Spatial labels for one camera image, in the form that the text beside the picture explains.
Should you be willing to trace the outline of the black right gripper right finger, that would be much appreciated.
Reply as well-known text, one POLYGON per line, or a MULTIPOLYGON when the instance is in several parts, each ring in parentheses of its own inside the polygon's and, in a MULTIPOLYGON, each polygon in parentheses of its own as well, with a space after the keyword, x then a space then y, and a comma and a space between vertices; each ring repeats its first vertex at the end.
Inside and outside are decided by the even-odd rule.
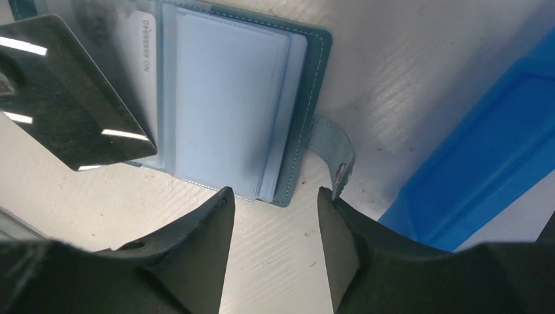
POLYGON ((418 243, 319 189, 335 313, 553 313, 554 241, 482 243, 451 253, 418 243))

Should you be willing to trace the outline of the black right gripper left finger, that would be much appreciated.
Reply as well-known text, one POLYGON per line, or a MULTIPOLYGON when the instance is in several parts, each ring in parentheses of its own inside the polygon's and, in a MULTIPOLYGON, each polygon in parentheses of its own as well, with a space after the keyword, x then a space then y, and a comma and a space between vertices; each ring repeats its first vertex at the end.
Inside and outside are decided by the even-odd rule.
POLYGON ((117 250, 1 242, 2 313, 218 313, 234 227, 233 190, 117 250))

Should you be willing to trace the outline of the blue plastic bin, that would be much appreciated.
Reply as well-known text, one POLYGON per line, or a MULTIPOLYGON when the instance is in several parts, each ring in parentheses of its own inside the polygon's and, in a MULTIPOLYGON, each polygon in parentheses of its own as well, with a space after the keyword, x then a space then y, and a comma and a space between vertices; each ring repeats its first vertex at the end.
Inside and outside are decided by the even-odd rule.
POLYGON ((554 170, 554 34, 515 62, 424 161, 382 225, 453 251, 554 170))

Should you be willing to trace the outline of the teal leather card holder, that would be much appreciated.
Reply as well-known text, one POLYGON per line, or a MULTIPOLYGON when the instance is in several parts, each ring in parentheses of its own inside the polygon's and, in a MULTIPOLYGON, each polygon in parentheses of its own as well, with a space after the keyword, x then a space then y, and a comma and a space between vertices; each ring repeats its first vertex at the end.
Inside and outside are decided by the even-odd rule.
POLYGON ((158 153, 141 166, 237 197, 289 205, 307 150, 328 166, 331 198, 347 185, 355 150, 343 129, 316 116, 332 37, 328 31, 203 1, 11 1, 16 20, 55 14, 106 52, 147 28, 158 61, 138 72, 126 44, 143 115, 158 153))

